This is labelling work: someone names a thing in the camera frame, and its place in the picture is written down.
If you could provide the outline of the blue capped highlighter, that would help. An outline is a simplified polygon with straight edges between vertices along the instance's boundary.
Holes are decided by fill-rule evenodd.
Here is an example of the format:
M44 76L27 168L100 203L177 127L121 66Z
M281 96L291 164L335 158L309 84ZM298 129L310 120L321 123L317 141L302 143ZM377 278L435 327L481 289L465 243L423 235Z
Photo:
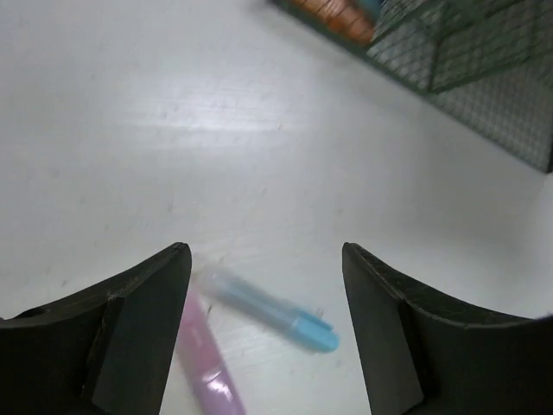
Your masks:
M373 15L378 15L383 7L383 0L359 0L359 4Z

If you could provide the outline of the orange highlighter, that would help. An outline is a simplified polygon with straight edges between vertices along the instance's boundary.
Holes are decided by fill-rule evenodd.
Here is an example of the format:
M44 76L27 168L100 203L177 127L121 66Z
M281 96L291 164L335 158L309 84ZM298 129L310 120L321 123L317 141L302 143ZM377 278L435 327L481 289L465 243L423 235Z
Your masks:
M373 36L378 15L360 6L359 1L306 0L291 1L300 10L311 15L330 32L360 46L368 45Z

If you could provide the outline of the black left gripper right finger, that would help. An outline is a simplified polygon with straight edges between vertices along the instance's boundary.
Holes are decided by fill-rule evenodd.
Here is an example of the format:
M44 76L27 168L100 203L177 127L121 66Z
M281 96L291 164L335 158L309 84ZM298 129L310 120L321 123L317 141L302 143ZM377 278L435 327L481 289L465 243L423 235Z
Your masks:
M354 243L342 273L372 413L551 413L550 316L461 301Z

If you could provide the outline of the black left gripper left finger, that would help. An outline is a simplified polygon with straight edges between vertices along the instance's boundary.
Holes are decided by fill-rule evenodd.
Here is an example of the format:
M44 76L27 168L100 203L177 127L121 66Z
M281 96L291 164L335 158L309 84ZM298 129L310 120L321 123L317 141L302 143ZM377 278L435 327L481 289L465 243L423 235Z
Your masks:
M191 275L174 243L1 322L4 414L157 414Z

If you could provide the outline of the pink purple highlighter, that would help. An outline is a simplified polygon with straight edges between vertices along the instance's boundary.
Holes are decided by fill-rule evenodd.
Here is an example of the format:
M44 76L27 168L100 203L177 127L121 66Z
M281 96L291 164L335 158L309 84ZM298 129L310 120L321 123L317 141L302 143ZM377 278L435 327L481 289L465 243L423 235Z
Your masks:
M175 352L204 414L246 414L200 299L192 287L188 288L186 295Z

